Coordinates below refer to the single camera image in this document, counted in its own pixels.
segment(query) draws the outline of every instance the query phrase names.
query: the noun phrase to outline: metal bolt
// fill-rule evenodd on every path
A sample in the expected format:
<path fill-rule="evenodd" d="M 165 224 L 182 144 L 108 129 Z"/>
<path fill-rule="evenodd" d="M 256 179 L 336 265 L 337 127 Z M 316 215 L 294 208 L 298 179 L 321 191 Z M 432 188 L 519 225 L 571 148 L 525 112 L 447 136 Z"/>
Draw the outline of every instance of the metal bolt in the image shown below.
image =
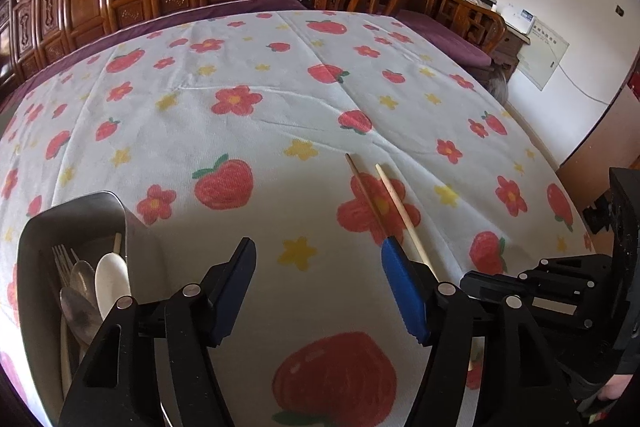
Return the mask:
<path fill-rule="evenodd" d="M 128 295 L 125 295 L 124 297 L 120 297 L 116 301 L 116 306 L 118 307 L 119 310 L 126 310 L 132 304 L 133 304 L 133 299 Z"/>
<path fill-rule="evenodd" d="M 456 287 L 448 282 L 442 282 L 438 284 L 438 291 L 443 295 L 453 295 L 456 292 Z"/>
<path fill-rule="evenodd" d="M 518 297 L 517 295 L 509 295 L 505 302 L 507 303 L 507 306 L 509 308 L 513 308 L 514 310 L 517 310 L 518 308 L 522 307 L 522 301 L 520 300 L 520 297 Z"/>
<path fill-rule="evenodd" d="M 200 293 L 200 286 L 197 284 L 188 284 L 182 289 L 182 295 L 185 297 L 195 297 Z"/>

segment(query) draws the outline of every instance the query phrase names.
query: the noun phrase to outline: purple bed sheet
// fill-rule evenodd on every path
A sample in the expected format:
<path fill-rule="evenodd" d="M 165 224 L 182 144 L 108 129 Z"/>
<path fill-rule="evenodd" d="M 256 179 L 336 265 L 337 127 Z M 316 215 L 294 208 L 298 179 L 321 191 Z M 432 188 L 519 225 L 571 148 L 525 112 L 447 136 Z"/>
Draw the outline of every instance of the purple bed sheet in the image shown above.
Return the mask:
<path fill-rule="evenodd" d="M 53 75 L 65 71 L 77 62 L 85 60 L 107 48 L 111 48 L 121 42 L 126 42 L 141 35 L 171 28 L 178 24 L 186 24 L 189 22 L 200 21 L 203 19 L 213 19 L 227 15 L 238 15 L 241 13 L 259 13 L 285 10 L 306 10 L 306 8 L 297 0 L 239 0 L 226 2 L 221 4 L 213 4 L 211 6 L 203 6 L 183 12 L 173 13 L 158 19 L 140 23 L 131 28 L 125 28 L 114 34 L 107 35 L 91 44 L 83 46 L 73 53 L 61 58 L 42 71 L 32 76 L 18 89 L 11 93 L 6 99 L 0 103 L 0 114 L 5 109 L 18 105 L 22 99 L 32 90 L 45 82 Z"/>
<path fill-rule="evenodd" d="M 480 48 L 476 48 L 471 42 L 465 41 L 465 39 L 459 35 L 445 28 L 428 15 L 410 12 L 408 10 L 400 10 L 396 19 L 411 28 L 414 32 L 423 36 L 463 68 L 466 66 L 473 68 L 487 68 L 491 66 L 491 57 L 489 55 Z"/>

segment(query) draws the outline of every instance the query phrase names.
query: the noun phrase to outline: person's hand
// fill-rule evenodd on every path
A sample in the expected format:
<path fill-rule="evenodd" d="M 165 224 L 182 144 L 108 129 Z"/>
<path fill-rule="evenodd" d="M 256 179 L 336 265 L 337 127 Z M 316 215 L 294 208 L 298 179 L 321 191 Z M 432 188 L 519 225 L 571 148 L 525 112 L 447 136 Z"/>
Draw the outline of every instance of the person's hand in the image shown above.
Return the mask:
<path fill-rule="evenodd" d="M 620 398 L 632 377 L 633 375 L 613 375 L 598 393 L 598 399 L 605 401 Z"/>

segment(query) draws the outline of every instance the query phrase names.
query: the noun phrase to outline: tablecloth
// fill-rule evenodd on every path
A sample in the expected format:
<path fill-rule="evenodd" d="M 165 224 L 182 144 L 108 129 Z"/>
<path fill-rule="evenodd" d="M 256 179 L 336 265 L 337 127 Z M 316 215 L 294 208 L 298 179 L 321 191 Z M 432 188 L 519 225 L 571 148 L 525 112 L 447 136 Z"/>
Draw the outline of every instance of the tablecloth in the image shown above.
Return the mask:
<path fill-rule="evenodd" d="M 402 323 L 345 152 L 401 240 L 384 166 L 451 282 L 591 251 L 524 131 L 396 20 L 266 12 L 153 32 L 31 91 L 0 140 L 1 362 L 37 418 L 18 238 L 30 216 L 112 190 L 160 238 L 174 290 L 256 242 L 238 321 L 212 352 L 236 425 L 402 425 L 429 349 Z M 406 232 L 403 246 L 419 259 Z"/>

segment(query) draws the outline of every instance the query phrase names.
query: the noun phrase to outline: metal spoon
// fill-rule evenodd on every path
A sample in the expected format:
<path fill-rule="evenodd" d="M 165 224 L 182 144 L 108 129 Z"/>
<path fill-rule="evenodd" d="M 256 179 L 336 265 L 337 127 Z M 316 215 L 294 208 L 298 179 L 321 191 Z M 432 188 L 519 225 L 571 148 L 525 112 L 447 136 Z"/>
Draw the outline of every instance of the metal spoon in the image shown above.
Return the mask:
<path fill-rule="evenodd" d="M 95 297 L 95 271 L 87 261 L 74 264 L 69 276 L 69 286 L 98 309 L 98 299 Z"/>
<path fill-rule="evenodd" d="M 80 292 L 68 287 L 60 290 L 60 306 L 75 338 L 89 346 L 102 325 L 100 312 Z"/>

